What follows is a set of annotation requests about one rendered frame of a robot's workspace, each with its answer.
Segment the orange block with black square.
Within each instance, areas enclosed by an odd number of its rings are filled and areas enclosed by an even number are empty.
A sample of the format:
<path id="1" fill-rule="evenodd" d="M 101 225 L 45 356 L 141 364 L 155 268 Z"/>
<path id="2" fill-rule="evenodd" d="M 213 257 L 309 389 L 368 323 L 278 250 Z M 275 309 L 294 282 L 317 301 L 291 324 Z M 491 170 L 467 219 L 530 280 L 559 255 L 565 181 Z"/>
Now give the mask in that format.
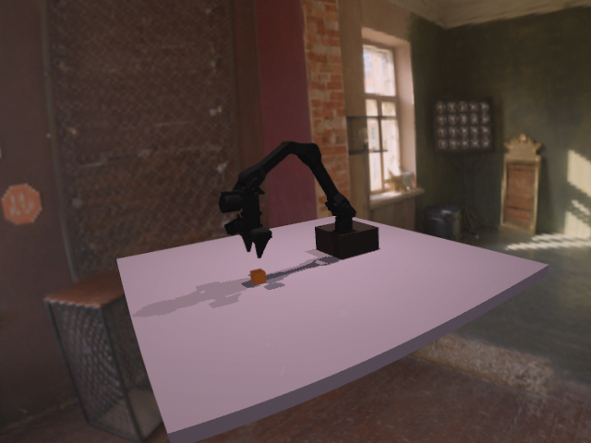
<path id="1" fill-rule="evenodd" d="M 265 271 L 262 269 L 253 269 L 250 271 L 251 281 L 256 285 L 266 282 Z"/>

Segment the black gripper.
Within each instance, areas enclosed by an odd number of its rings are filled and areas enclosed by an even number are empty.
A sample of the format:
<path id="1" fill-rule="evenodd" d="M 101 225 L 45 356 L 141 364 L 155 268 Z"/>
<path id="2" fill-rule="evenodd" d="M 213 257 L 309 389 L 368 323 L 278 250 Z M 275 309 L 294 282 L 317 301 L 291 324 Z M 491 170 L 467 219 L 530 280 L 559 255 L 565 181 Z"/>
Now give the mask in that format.
<path id="1" fill-rule="evenodd" d="M 263 251 L 268 244 L 268 241 L 272 238 L 271 230 L 262 228 L 260 223 L 260 215 L 262 212 L 258 210 L 242 210 L 240 215 L 244 215 L 247 220 L 247 229 L 239 231 L 239 235 L 242 237 L 247 252 L 250 252 L 252 242 L 255 245 L 257 258 L 261 258 Z"/>

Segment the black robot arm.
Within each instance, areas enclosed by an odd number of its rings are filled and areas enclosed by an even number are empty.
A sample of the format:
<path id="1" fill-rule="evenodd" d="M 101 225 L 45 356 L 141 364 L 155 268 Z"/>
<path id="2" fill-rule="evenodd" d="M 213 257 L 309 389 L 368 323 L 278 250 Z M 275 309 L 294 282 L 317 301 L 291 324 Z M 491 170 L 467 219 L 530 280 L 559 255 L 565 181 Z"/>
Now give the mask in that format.
<path id="1" fill-rule="evenodd" d="M 356 211 L 351 207 L 350 201 L 340 193 L 332 181 L 328 171 L 321 161 L 321 152 L 318 144 L 299 143 L 292 140 L 285 140 L 262 159 L 257 165 L 252 166 L 238 176 L 238 181 L 232 191 L 223 191 L 219 197 L 219 208 L 222 213 L 242 210 L 258 210 L 259 195 L 265 192 L 259 188 L 259 185 L 265 179 L 269 170 L 279 164 L 289 154 L 296 155 L 301 162 L 309 166 L 312 173 L 320 183 L 321 188 L 327 196 L 325 205 L 335 217 L 336 233 L 351 233 L 353 217 Z M 244 228 L 243 228 L 244 227 Z M 236 235 L 241 230 L 248 227 L 244 215 L 237 214 L 237 219 L 228 222 L 224 228 L 230 235 Z"/>

